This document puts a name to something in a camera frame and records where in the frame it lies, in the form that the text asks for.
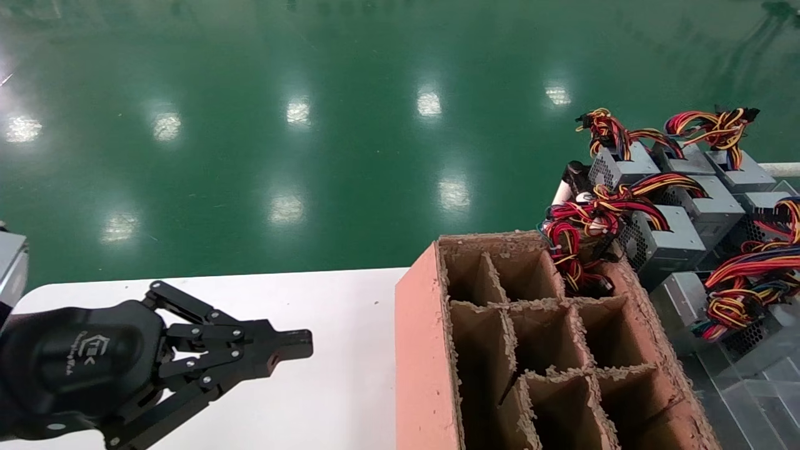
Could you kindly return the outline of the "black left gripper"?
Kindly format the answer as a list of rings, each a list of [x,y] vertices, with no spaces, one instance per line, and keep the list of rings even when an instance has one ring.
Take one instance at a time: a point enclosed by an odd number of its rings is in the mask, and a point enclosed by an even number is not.
[[[238,384],[313,353],[308,329],[235,319],[163,280],[149,285],[144,304],[9,317],[2,330],[2,438],[49,439],[126,421],[104,427],[106,447],[148,449]],[[157,309],[185,322],[165,329]],[[162,335],[178,351],[208,353],[157,370],[168,355]],[[225,346],[239,348],[211,351]],[[163,388],[172,395],[157,404]]]

